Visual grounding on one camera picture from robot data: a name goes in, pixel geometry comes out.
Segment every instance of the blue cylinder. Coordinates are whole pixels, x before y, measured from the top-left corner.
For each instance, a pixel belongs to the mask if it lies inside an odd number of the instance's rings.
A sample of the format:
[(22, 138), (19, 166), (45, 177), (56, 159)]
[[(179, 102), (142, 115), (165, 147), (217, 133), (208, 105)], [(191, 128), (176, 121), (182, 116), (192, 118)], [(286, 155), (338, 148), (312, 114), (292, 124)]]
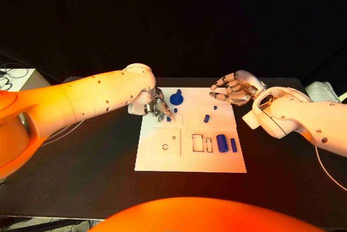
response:
[(233, 148), (233, 152), (237, 152), (237, 144), (236, 144), (236, 140), (231, 138), (230, 139), (230, 144), (231, 144), (231, 148)]
[(205, 114), (205, 116), (204, 116), (204, 123), (207, 123), (208, 122), (208, 119), (210, 119), (210, 115), (208, 114)]
[(228, 145), (227, 145), (224, 134), (217, 135), (215, 139), (217, 139), (218, 151), (220, 153), (226, 153), (228, 151)]
[(173, 105), (179, 105), (184, 102), (184, 97), (182, 97), (182, 91), (181, 89), (176, 90), (176, 93), (173, 93), (169, 97), (169, 102)]

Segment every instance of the robotic hand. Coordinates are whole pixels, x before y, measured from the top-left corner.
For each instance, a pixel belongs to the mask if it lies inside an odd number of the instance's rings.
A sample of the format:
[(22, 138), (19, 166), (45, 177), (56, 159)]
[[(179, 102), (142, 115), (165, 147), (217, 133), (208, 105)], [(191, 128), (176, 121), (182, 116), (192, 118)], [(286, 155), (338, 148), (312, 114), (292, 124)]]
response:
[(145, 64), (33, 90), (0, 91), (0, 179), (32, 157), (49, 136), (74, 123), (129, 105), (129, 113), (172, 117)]
[(269, 88), (244, 70), (226, 75), (211, 90), (226, 84), (226, 94), (210, 92), (215, 99), (243, 106), (254, 100), (243, 120), (252, 129), (259, 126), (275, 138), (296, 131), (317, 147), (347, 157), (347, 105), (324, 101), (312, 102), (298, 90)]

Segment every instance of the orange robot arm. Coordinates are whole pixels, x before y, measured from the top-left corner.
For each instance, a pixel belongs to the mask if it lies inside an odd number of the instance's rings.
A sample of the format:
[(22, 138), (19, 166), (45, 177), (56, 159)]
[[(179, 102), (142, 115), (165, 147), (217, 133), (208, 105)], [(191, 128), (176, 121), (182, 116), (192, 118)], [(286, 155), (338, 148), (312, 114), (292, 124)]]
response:
[[(0, 91), (0, 179), (20, 168), (59, 129), (132, 102), (149, 103), (152, 97), (136, 98), (140, 93), (150, 94), (155, 85), (150, 68), (133, 64), (121, 71), (56, 86)], [(19, 114), (25, 116), (27, 128)]]

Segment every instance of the rectangular slot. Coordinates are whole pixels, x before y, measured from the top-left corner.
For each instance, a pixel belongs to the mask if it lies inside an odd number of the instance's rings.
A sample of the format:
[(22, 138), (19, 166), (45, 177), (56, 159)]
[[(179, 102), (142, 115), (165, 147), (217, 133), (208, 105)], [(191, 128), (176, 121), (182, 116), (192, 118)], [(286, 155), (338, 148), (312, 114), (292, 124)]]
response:
[(205, 150), (208, 153), (213, 152), (213, 141), (210, 138), (205, 139)]
[(192, 151), (204, 152), (204, 142), (201, 134), (192, 134)]

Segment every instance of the dark table surface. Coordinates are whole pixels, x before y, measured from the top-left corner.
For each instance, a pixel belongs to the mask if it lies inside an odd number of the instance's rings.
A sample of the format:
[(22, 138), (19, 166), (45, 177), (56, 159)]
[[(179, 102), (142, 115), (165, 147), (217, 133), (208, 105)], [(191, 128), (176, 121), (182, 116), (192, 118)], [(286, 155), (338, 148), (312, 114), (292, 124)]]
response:
[[(215, 78), (158, 78), (159, 87), (210, 87)], [(263, 79), (304, 91), (296, 79)], [(0, 214), (104, 219), (143, 202), (181, 196), (234, 200), (282, 212), (324, 228), (347, 228), (347, 192), (320, 166), (298, 133), (272, 138), (252, 130), (234, 108), (247, 173), (134, 171), (142, 117), (127, 107), (88, 119), (43, 146), (0, 185)], [(347, 177), (347, 160), (321, 151), (322, 163)]]

